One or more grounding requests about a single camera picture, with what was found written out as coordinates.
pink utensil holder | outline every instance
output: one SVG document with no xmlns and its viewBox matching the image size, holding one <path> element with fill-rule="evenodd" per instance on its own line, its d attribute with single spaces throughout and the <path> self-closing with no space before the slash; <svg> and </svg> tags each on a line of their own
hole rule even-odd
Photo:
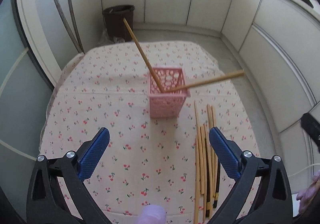
<svg viewBox="0 0 320 224">
<path fill-rule="evenodd" d="M 158 75 L 164 90 L 186 84 L 186 75 L 182 68 L 153 67 L 153 69 Z M 170 93 L 161 93 L 150 73 L 148 73 L 147 81 L 150 117 L 179 117 L 180 110 L 186 98 L 190 97 L 190 91 L 186 89 Z"/>
</svg>

brown trash can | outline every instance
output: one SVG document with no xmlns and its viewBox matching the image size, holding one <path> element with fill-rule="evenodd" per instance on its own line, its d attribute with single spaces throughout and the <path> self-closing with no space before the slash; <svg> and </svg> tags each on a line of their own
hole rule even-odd
<svg viewBox="0 0 320 224">
<path fill-rule="evenodd" d="M 123 18 L 127 20 L 131 29 L 133 29 L 134 9 L 135 7 L 132 5 L 121 5 L 109 7 L 103 10 L 102 14 L 104 17 L 108 36 L 111 40 L 113 40 L 113 37 L 120 37 L 123 38 L 126 42 L 132 41 L 132 37 L 130 36 L 123 22 Z"/>
</svg>

wooden chopstick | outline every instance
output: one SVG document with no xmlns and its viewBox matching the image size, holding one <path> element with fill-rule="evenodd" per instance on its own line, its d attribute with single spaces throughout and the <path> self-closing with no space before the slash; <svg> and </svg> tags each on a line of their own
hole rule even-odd
<svg viewBox="0 0 320 224">
<path fill-rule="evenodd" d="M 205 214 L 207 209 L 207 156 L 206 156 L 206 145 L 205 145 L 205 129 L 204 125 L 200 127 L 202 151 L 203 151 L 203 165 L 204 165 L 204 198 L 203 198 L 203 222 L 205 222 Z"/>
<path fill-rule="evenodd" d="M 135 42 L 135 44 L 136 44 L 136 46 L 137 46 L 137 48 L 138 48 L 143 60 L 144 60 L 144 62 L 146 63 L 146 66 L 148 67 L 152 77 L 154 78 L 154 80 L 155 80 L 160 92 L 164 93 L 164 88 L 162 87 L 161 82 L 160 82 L 156 72 L 153 70 L 148 58 L 144 54 L 144 52 L 143 52 L 143 50 L 142 50 L 142 48 L 141 48 L 136 36 L 134 35 L 133 31 L 131 30 L 131 28 L 130 28 L 130 26 L 129 26 L 129 24 L 128 24 L 128 22 L 127 22 L 127 20 L 125 18 L 123 18 L 123 22 L 124 22 L 125 26 L 127 27 L 128 31 L 129 31 L 129 34 L 131 35 L 132 39 L 134 40 L 134 42 Z"/>
<path fill-rule="evenodd" d="M 199 219 L 199 199 L 200 199 L 200 160 L 198 150 L 198 136 L 196 135 L 196 197 L 195 197 L 195 213 L 193 223 L 198 223 Z"/>
<path fill-rule="evenodd" d="M 218 162 L 216 195 L 215 195 L 214 202 L 213 202 L 214 209 L 217 207 L 217 204 L 218 204 L 219 188 L 220 188 L 220 169 L 221 169 L 221 165 L 220 165 L 220 162 Z"/>
<path fill-rule="evenodd" d="M 203 159 L 203 146 L 201 140 L 201 131 L 200 131 L 200 123 L 198 117 L 198 110 L 196 101 L 194 101 L 195 105 L 195 114 L 196 114 L 196 124 L 197 124 L 197 136 L 198 136 L 198 143 L 199 143 L 199 159 L 200 159 L 200 191 L 201 194 L 204 194 L 204 159 Z"/>
<path fill-rule="evenodd" d="M 216 111 L 214 109 L 214 106 L 211 106 L 211 113 L 212 113 L 212 120 L 213 120 L 213 126 L 217 126 L 217 119 L 216 119 Z M 220 187 L 220 162 L 218 160 L 217 155 L 214 156 L 214 202 L 213 202 L 213 208 L 217 207 L 218 203 L 218 197 L 219 197 L 219 187 Z"/>
<path fill-rule="evenodd" d="M 213 116 L 212 116 L 212 106 L 210 106 L 209 104 L 207 104 L 207 114 L 208 114 L 208 121 L 209 121 L 209 128 L 211 129 L 212 127 L 215 126 L 215 121 L 213 120 Z M 211 165 L 212 165 L 212 199 L 215 198 L 215 194 L 216 194 L 216 179 L 215 179 L 215 152 L 213 150 L 213 148 L 211 147 Z"/>
<path fill-rule="evenodd" d="M 215 82 L 226 81 L 226 80 L 233 79 L 236 77 L 241 77 L 241 76 L 244 76 L 244 70 L 230 72 L 230 73 L 227 73 L 226 75 L 214 77 L 212 79 L 208 79 L 208 80 L 204 80 L 204 81 L 199 81 L 199 82 L 195 82 L 195 83 L 191 83 L 191 84 L 187 84 L 187 85 L 181 85 L 181 86 L 178 86 L 178 87 L 175 87 L 172 89 L 165 90 L 164 92 L 174 92 L 174 91 L 178 91 L 178 90 L 200 87 L 203 85 L 207 85 L 207 84 L 211 84 L 211 83 L 215 83 Z"/>
<path fill-rule="evenodd" d="M 209 142 L 209 135 L 207 132 L 207 129 L 204 129 L 204 133 L 205 133 L 205 141 L 207 144 L 207 156 L 208 156 L 208 173 L 209 173 L 209 199 L 207 198 L 207 200 L 209 200 L 209 218 L 212 216 L 212 205 L 213 205 L 213 177 L 212 177 L 212 160 L 211 160 L 211 146 L 210 146 L 210 142 Z"/>
</svg>

floor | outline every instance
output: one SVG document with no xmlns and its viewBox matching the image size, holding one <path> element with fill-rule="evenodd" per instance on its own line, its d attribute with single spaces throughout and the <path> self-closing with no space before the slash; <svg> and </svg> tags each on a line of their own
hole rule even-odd
<svg viewBox="0 0 320 224">
<path fill-rule="evenodd" d="M 219 68 L 224 73 L 241 69 L 237 60 L 220 38 L 195 33 L 161 30 L 134 30 L 134 33 L 140 42 L 176 40 L 192 41 L 199 44 L 203 49 L 215 57 L 218 60 Z M 266 116 L 252 85 L 247 77 L 234 79 L 232 82 L 238 91 L 251 121 L 260 150 L 260 156 L 262 158 L 271 158 L 276 154 L 275 145 L 272 140 Z"/>
</svg>

silver bolt head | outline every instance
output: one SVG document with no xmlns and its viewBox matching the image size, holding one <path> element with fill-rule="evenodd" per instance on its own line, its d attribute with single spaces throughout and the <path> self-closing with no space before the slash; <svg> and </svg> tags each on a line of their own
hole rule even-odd
<svg viewBox="0 0 320 224">
<path fill-rule="evenodd" d="M 42 162 L 44 160 L 44 156 L 43 155 L 39 155 L 37 160 L 38 160 L 38 162 Z"/>
<path fill-rule="evenodd" d="M 250 158 L 252 156 L 252 153 L 250 151 L 244 151 L 243 155 L 247 158 Z"/>
<path fill-rule="evenodd" d="M 275 161 L 280 162 L 281 161 L 281 157 L 279 155 L 275 155 L 274 157 Z"/>
<path fill-rule="evenodd" d="M 74 151 L 67 152 L 67 157 L 68 158 L 72 158 L 74 156 L 75 156 L 75 152 Z"/>
</svg>

